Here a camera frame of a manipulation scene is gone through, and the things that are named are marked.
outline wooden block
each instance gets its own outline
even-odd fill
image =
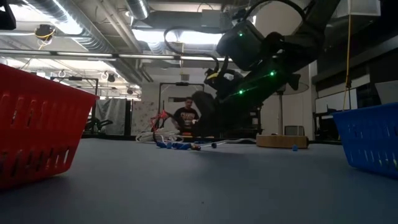
[[[266,136],[258,135],[256,138],[257,146],[261,147],[276,147],[291,149],[296,145],[299,149],[308,148],[308,139],[306,136]]]

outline blue basket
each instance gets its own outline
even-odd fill
[[[398,178],[398,103],[333,114],[348,163]]]

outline yellow cord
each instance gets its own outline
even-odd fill
[[[350,53],[350,50],[351,50],[351,14],[348,15],[347,71],[346,71],[346,85],[345,85],[345,90],[344,90],[343,111],[345,110],[345,107],[346,107],[347,84],[348,84],[348,79],[349,79],[349,53]]]
[[[47,35],[44,35],[44,36],[39,36],[39,35],[36,35],[35,34],[35,36],[37,37],[37,38],[48,38],[48,37],[50,37],[51,35],[53,35],[55,33],[55,29],[51,32],[51,34],[47,34]]]

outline ceiling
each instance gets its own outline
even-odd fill
[[[65,11],[71,13],[69,19],[75,19],[78,24],[86,28],[86,35],[95,35],[107,46],[107,52],[118,53],[146,53],[146,54],[172,54],[161,41],[152,43],[148,40],[162,40],[164,29],[170,26],[186,25],[203,27],[209,30],[229,29],[232,26],[231,17],[237,10],[245,8],[256,1],[250,0],[156,0],[148,1],[150,14],[143,21],[132,20],[127,9],[126,0],[57,0],[59,5],[65,6]],[[65,29],[60,29],[59,24],[43,11],[35,11],[27,2],[40,2],[40,0],[13,0],[12,10],[16,17],[17,29],[14,35],[1,34],[1,49],[23,50],[53,50],[70,52],[87,52],[88,49],[76,41],[76,35],[71,35]],[[299,6],[305,7],[310,0],[294,0]],[[300,24],[300,18],[286,5],[272,2],[258,10],[256,27],[267,35],[270,32],[280,32],[284,35],[291,34]],[[32,35],[33,31],[41,24],[49,24],[57,28],[51,43],[42,45],[42,41]],[[189,34],[178,31],[173,35],[184,42],[185,52],[206,52],[217,55],[215,47],[218,38],[207,35]],[[181,67],[179,61],[165,60],[120,60],[117,62],[99,61],[81,58],[60,60],[52,57],[46,59],[29,57],[7,57],[8,64],[30,72],[44,73],[46,76],[58,76],[59,73],[86,78],[98,78],[100,86],[114,86],[116,90],[102,91],[103,94],[125,95],[127,87],[141,85],[147,82],[179,82],[180,74],[189,74],[190,83],[203,83],[204,72],[213,67],[213,62],[184,61]],[[109,73],[116,74],[116,81],[108,83],[105,79]],[[69,85],[91,85],[64,80]],[[141,95],[135,88],[135,98]]]

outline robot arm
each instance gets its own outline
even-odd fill
[[[248,14],[266,1],[259,1]],[[279,1],[295,5],[288,0]],[[202,114],[194,126],[194,134],[205,136],[233,128],[239,123],[240,117],[282,86],[289,84],[296,90],[300,75],[294,72],[320,55],[326,25],[339,2],[340,0],[317,0],[307,14],[299,11],[303,22],[292,35],[283,36],[273,32],[264,38],[246,20],[248,15],[227,31],[218,43],[217,52],[227,59],[230,57],[240,69],[251,72],[244,78],[225,83],[225,69],[221,69],[219,77],[211,85],[217,90],[215,99],[202,91],[192,96]]]

